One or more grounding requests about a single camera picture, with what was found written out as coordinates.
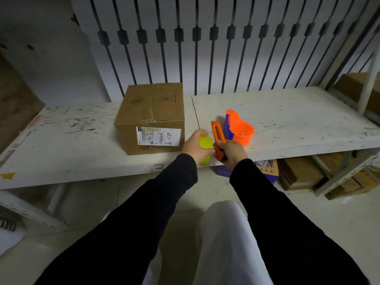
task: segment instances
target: person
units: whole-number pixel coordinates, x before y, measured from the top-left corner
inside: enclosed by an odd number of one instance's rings
[[[57,256],[35,284],[141,284],[178,200],[197,182],[197,165],[215,153],[196,131],[181,154],[92,231]],[[234,141],[219,142],[232,201],[213,204],[197,230],[194,284],[368,284],[354,260],[278,191]]]

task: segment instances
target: number 3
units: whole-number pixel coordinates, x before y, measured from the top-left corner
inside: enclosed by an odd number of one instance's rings
[[[154,165],[154,169],[156,170],[155,172],[162,172],[162,171],[164,171],[164,165],[163,164],[156,164],[156,165]]]

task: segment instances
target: black long-sleeve shirt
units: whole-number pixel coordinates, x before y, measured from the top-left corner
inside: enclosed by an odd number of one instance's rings
[[[92,231],[62,252],[35,284],[141,284],[181,196],[198,181],[180,154]],[[277,284],[368,284],[354,260],[254,165],[239,162],[230,183],[248,213],[266,268]]]

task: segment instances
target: yellow object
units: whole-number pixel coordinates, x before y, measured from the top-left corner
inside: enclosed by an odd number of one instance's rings
[[[5,173],[5,174],[1,174],[1,177],[2,179],[8,179],[8,180],[12,180],[13,179],[13,176],[16,174],[16,172],[14,173]]]
[[[214,147],[214,141],[210,137],[201,136],[199,137],[199,144],[202,148],[210,149]],[[201,166],[206,166],[210,161],[211,155],[207,156],[201,163]]]

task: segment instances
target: hand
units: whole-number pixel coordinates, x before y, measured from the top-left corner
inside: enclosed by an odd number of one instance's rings
[[[189,139],[184,143],[181,153],[188,154],[193,157],[197,166],[208,156],[215,154],[215,149],[205,149],[199,144],[200,136],[207,136],[208,133],[203,130],[195,131]]]
[[[221,162],[231,172],[241,160],[248,158],[248,155],[245,152],[242,144],[240,144],[239,142],[226,140],[226,142],[224,143],[218,140],[217,144],[221,149],[224,149],[224,153],[226,154],[226,157],[228,158],[228,160],[221,161]]]

